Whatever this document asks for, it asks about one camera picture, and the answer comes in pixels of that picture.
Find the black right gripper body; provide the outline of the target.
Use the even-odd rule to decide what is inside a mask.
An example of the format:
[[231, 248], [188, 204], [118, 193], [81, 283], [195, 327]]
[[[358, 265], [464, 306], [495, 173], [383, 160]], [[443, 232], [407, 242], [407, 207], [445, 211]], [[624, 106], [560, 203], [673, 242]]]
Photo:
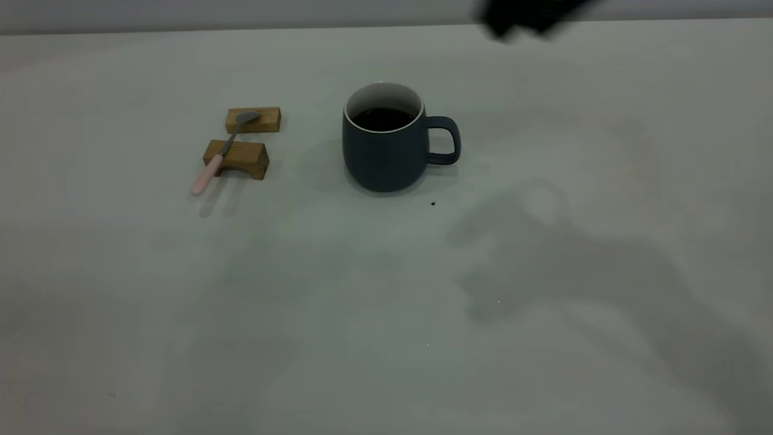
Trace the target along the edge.
[[477, 23], [488, 36], [508, 42], [528, 32], [550, 39], [569, 23], [582, 19], [600, 1], [481, 1]]

